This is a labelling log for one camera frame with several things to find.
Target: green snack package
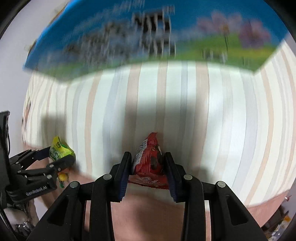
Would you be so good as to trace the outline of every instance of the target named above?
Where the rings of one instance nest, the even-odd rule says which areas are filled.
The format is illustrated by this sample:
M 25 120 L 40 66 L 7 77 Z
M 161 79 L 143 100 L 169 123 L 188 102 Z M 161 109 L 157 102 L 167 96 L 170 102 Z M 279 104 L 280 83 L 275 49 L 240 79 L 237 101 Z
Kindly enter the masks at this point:
M 55 136 L 49 150 L 49 157 L 52 160 L 57 161 L 67 155 L 72 155 L 72 151 L 62 144 L 59 136 Z

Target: striped fabric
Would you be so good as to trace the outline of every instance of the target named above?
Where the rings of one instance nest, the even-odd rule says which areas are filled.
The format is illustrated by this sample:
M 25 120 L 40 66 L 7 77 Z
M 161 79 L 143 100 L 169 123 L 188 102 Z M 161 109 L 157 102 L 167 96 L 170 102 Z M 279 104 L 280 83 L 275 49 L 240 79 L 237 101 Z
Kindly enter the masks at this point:
M 33 73 L 23 140 L 55 135 L 94 178 L 150 132 L 201 181 L 225 181 L 245 203 L 289 189 L 296 176 L 296 57 L 285 41 L 255 74 L 212 63 L 143 63 L 71 82 Z

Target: candy wrapper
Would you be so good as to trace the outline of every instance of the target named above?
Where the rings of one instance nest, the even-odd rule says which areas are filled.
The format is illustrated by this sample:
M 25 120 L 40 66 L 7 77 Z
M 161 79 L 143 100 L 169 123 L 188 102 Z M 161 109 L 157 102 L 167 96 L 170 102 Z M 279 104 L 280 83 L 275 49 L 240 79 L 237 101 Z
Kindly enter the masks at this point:
M 129 182 L 152 188 L 168 189 L 156 134 L 155 132 L 150 133 L 136 150 L 132 162 L 133 175 L 129 177 Z
M 58 136 L 55 136 L 49 150 L 49 157 L 52 160 L 57 161 L 67 155 L 73 155 L 72 150 L 64 145 Z M 65 181 L 68 181 L 68 177 L 69 175 L 65 171 L 58 173 L 58 180 L 61 188 L 65 187 Z

